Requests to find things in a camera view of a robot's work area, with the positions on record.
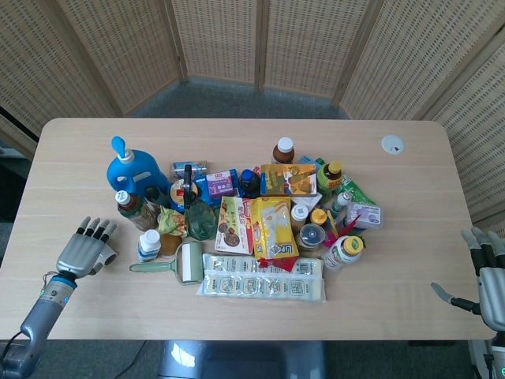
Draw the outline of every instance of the blue bottle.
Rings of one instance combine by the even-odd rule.
[[[118,156],[107,168],[107,180],[115,191],[134,193],[140,198],[144,198],[146,187],[168,193],[169,182],[150,154],[125,148],[125,141],[119,136],[112,138],[112,148]]]

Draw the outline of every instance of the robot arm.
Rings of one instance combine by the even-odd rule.
[[[58,274],[40,292],[40,297],[21,324],[21,333],[28,337],[23,345],[8,344],[0,364],[6,379],[26,378],[35,371],[47,337],[60,313],[77,288],[76,280],[95,275],[112,263],[117,254],[107,245],[116,228],[108,220],[86,217],[70,238],[56,263]]]
[[[449,295],[439,284],[432,283],[439,297],[453,306],[482,316],[482,321],[496,332],[491,349],[497,378],[505,379],[505,244],[494,232],[486,235],[479,228],[463,231],[470,250],[480,303]]]

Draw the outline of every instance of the gray carpet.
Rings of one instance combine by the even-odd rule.
[[[345,118],[329,101],[277,91],[256,94],[252,86],[192,80],[160,92],[133,112],[140,118]],[[0,252],[9,225],[0,228]],[[49,341],[35,379],[113,378],[136,355],[141,341]],[[155,377],[161,343],[148,342],[121,378]],[[328,377],[473,377],[466,342],[410,347],[407,342],[327,343]]]

